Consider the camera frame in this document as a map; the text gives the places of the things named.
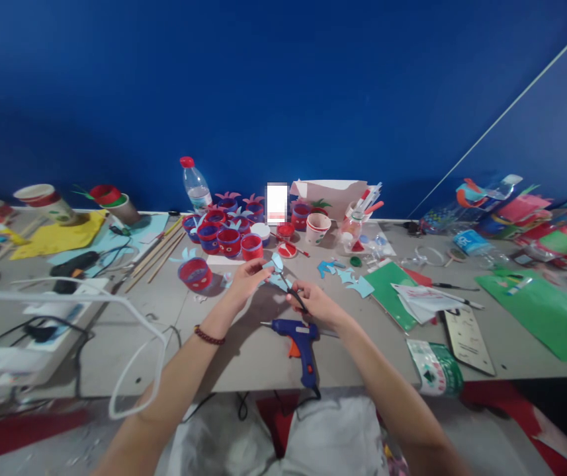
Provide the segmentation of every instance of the white cable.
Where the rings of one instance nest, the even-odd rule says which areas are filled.
[[[566,51],[567,51],[567,45],[565,46],[565,48],[563,48],[563,50],[561,50],[561,51],[559,52],[559,54],[558,54],[557,56],[554,57],[554,59],[553,59],[550,63],[548,63],[548,65],[543,69],[543,71],[541,71],[541,72],[539,73],[539,75],[538,75],[536,78],[533,79],[533,82],[530,83],[530,84],[526,87],[526,89],[524,89],[524,90],[521,92],[521,94],[520,94],[519,96],[517,96],[517,98],[512,102],[512,104],[510,104],[510,106],[508,106],[508,107],[506,108],[506,110],[505,110],[504,112],[502,112],[502,115],[499,116],[499,117],[497,118],[497,120],[496,120],[495,122],[493,122],[493,124],[492,124],[488,129],[486,129],[486,132],[484,132],[484,133],[482,134],[482,137],[480,137],[479,139],[477,139],[477,142],[474,143],[474,144],[470,147],[470,149],[469,149],[468,151],[466,151],[466,153],[462,156],[461,159],[459,159],[459,160],[457,161],[457,163],[456,163],[455,165],[453,165],[453,167],[451,168],[451,170],[450,170],[449,172],[447,172],[447,174],[446,174],[444,177],[442,177],[442,180],[440,180],[440,181],[437,183],[437,185],[433,187],[433,189],[431,190],[431,192],[429,192],[429,194],[428,194],[425,198],[422,199],[422,201],[411,211],[411,213],[409,213],[409,215],[407,216],[407,218],[411,218],[411,215],[413,215],[414,212],[415,212],[418,208],[420,208],[420,206],[427,200],[427,198],[429,198],[429,197],[431,196],[431,194],[432,194],[433,192],[435,192],[435,190],[442,184],[442,182],[444,182],[444,180],[446,180],[447,177],[448,177],[449,175],[451,175],[451,173],[462,163],[462,161],[463,161],[464,159],[466,159],[466,156],[467,156],[468,154],[470,154],[471,151],[472,151],[475,147],[477,147],[477,145],[482,141],[482,139],[484,139],[484,138],[486,137],[486,135],[491,131],[491,129],[492,129],[493,127],[497,126],[498,122],[499,122],[500,120],[502,120],[503,117],[504,117],[506,114],[508,114],[508,111],[510,111],[510,110],[513,108],[513,106],[515,106],[515,104],[517,104],[517,103],[519,102],[519,100],[525,96],[525,94],[530,90],[530,88],[533,87],[533,86],[535,85],[535,83],[536,83],[539,79],[541,79],[541,77],[552,67],[553,64],[555,64],[555,63],[557,62],[557,60],[558,60],[559,58],[561,58],[561,57],[563,56],[563,53],[565,53]]]
[[[41,281],[58,281],[58,280],[63,280],[63,281],[70,281],[70,282],[76,282],[79,284],[82,284],[83,286],[88,286],[90,288],[93,288],[94,290],[97,290],[99,293],[102,294],[102,296],[92,296],[92,295],[88,295],[88,294],[82,294],[82,295],[78,295],[75,296],[73,294],[31,294],[31,293],[22,293],[22,292],[18,292],[18,291],[0,291],[0,301],[18,301],[18,302],[117,302],[121,305],[123,305],[125,308],[127,308],[127,310],[129,310],[129,312],[131,312],[131,314],[133,314],[133,316],[140,322],[140,324],[142,324],[142,326],[144,328],[146,328],[151,334],[153,334],[155,337],[149,341],[147,341],[142,347],[140,347],[133,355],[133,357],[131,357],[131,360],[129,360],[129,363],[127,363],[127,365],[124,368],[124,371],[122,372],[122,374],[120,375],[120,377],[118,378],[118,381],[116,383],[115,388],[113,389],[113,393],[111,394],[111,398],[109,400],[109,417],[111,417],[111,419],[113,420],[117,420],[119,418],[124,418],[124,417],[128,417],[129,415],[133,415],[135,413],[138,413],[142,410],[144,410],[146,407],[148,407],[151,402],[153,400],[155,400],[155,398],[157,397],[157,392],[159,391],[159,381],[161,378],[161,374],[162,374],[162,368],[164,367],[164,358],[166,355],[166,348],[169,344],[169,341],[166,339],[166,336],[161,333],[159,330],[157,330],[127,299],[121,297],[121,296],[114,296],[110,293],[108,293],[107,291],[105,291],[104,289],[100,289],[90,283],[87,283],[86,281],[83,280],[79,280],[79,279],[75,279],[75,278],[64,278],[61,276],[56,276],[56,277],[46,277],[46,278],[39,278],[39,279],[33,279],[33,280],[21,280],[21,281],[14,281],[14,283],[18,284],[18,283],[34,283],[34,282],[41,282]],[[118,391],[120,390],[120,386],[122,385],[122,382],[124,381],[124,377],[127,373],[127,371],[131,368],[131,365],[133,364],[133,361],[136,359],[136,357],[141,353],[141,351],[146,347],[147,344],[149,344],[150,342],[152,342],[153,340],[155,340],[155,338],[158,338],[161,343],[162,343],[162,347],[157,359],[157,364],[155,366],[155,379],[153,381],[153,390],[151,392],[151,396],[150,398],[143,404],[140,405],[139,407],[134,407],[132,409],[129,409],[127,411],[118,413],[116,412],[116,408],[115,408],[115,403],[116,403],[116,398],[118,396]]]

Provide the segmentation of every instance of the blue wall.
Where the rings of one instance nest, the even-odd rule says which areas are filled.
[[[0,0],[0,198],[185,210],[192,155],[214,192],[382,180],[404,217],[566,43],[567,0]],[[567,54],[531,93],[442,197],[512,172],[567,196]]]

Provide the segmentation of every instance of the green paper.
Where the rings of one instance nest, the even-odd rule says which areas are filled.
[[[516,270],[515,274],[532,276],[533,281],[507,296],[515,283],[507,280],[506,274],[510,271],[500,270],[496,272],[499,276],[478,276],[475,280],[559,360],[567,362],[567,293],[534,271]],[[507,288],[498,284],[503,281],[508,283]]]
[[[366,279],[374,287],[372,293],[374,298],[391,314],[395,322],[405,332],[412,330],[417,325],[417,321],[404,309],[398,292],[392,288],[391,283],[403,286],[417,286],[417,283],[394,262],[368,274]]]

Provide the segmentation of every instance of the bracelet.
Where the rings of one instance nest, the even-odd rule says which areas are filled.
[[[209,336],[199,328],[199,325],[195,326],[195,334],[204,339],[208,344],[222,345],[226,341],[225,337],[223,339],[215,339],[214,337]]]

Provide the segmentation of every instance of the blue hot glue gun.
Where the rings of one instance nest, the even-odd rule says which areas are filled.
[[[271,327],[279,335],[290,337],[298,347],[301,364],[303,365],[303,376],[301,383],[304,387],[316,388],[316,367],[312,356],[312,341],[318,338],[316,324],[305,327],[301,321],[291,319],[274,319],[271,323],[261,323]]]

